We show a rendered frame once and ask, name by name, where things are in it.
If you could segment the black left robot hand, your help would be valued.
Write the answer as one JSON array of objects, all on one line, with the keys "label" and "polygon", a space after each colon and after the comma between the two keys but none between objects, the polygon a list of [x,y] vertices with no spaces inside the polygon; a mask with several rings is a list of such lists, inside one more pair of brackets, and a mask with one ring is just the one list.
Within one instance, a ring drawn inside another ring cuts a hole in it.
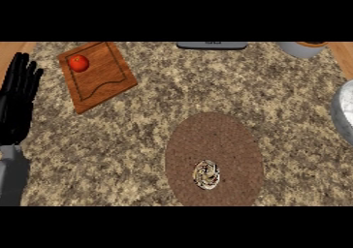
[{"label": "black left robot hand", "polygon": [[18,52],[0,88],[0,145],[18,145],[27,137],[41,75],[28,54]]}]

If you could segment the brown round placemat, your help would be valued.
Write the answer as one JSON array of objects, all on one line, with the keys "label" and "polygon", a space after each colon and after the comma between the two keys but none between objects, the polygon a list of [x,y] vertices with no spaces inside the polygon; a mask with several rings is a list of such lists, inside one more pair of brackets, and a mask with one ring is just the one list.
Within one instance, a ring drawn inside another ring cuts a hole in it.
[{"label": "brown round placemat", "polygon": [[[192,179],[201,160],[213,162],[220,179],[203,190]],[[262,156],[249,130],[235,117],[206,112],[177,125],[164,151],[167,183],[182,205],[251,205],[263,180]]]}]

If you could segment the grey marble bowl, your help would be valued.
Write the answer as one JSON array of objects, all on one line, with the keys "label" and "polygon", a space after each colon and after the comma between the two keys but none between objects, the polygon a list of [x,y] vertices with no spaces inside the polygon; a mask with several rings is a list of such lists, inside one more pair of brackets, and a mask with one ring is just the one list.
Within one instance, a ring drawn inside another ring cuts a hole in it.
[{"label": "grey marble bowl", "polygon": [[330,120],[336,131],[353,145],[353,79],[340,85],[331,96]]}]

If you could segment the red tomato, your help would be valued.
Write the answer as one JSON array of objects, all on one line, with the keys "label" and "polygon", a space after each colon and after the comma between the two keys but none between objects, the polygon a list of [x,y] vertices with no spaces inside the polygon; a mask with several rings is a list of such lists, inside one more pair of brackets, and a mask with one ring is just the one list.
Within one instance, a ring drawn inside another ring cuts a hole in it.
[{"label": "red tomato", "polygon": [[87,58],[80,54],[72,55],[68,59],[68,66],[77,73],[84,72],[89,68]]}]

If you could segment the brown wooden cutting board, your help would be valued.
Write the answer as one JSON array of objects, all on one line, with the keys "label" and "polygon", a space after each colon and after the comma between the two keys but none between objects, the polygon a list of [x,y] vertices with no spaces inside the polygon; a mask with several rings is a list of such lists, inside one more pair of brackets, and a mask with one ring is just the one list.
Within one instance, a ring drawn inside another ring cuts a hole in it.
[{"label": "brown wooden cutting board", "polygon": [[[89,60],[89,68],[81,73],[68,65],[75,54]],[[77,114],[138,84],[114,42],[90,42],[59,54],[58,59]]]}]

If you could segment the grey flat appliance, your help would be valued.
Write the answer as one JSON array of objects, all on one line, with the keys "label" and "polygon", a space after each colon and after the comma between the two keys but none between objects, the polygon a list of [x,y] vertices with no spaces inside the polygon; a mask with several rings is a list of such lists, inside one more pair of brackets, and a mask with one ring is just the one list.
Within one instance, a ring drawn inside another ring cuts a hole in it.
[{"label": "grey flat appliance", "polygon": [[183,49],[238,50],[246,48],[247,42],[177,42],[176,47]]}]

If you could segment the grey pot with brown rim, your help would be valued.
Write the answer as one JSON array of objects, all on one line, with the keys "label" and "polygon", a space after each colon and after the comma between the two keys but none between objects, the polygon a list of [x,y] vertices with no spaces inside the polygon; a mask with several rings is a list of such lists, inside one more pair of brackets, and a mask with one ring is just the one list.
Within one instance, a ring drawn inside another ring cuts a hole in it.
[{"label": "grey pot with brown rim", "polygon": [[327,42],[278,42],[280,49],[296,58],[311,58],[324,49]]}]

